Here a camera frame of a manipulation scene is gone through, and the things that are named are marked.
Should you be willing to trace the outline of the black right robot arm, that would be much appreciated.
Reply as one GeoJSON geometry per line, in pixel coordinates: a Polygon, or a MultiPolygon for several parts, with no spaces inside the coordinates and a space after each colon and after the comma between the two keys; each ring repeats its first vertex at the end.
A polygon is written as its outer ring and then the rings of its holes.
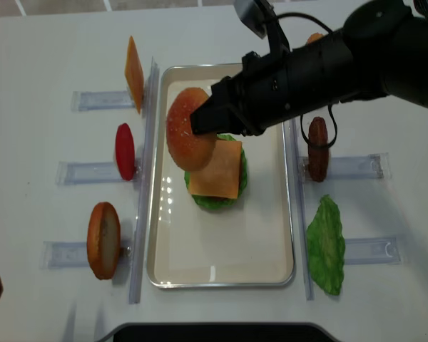
{"type": "Polygon", "coordinates": [[[240,20],[267,38],[265,56],[248,53],[237,75],[211,88],[190,117],[193,133],[261,135],[319,108],[388,95],[428,109],[428,3],[416,17],[402,1],[369,1],[344,26],[291,49],[267,1],[236,1],[240,20]]]}

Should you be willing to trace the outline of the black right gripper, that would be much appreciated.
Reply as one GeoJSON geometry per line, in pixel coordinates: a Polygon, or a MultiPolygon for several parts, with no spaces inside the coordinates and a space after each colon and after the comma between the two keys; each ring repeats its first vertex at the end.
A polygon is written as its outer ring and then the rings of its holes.
{"type": "Polygon", "coordinates": [[[279,46],[263,57],[249,53],[243,69],[212,87],[190,115],[195,135],[262,135],[278,123],[342,99],[342,46],[279,46]]]}

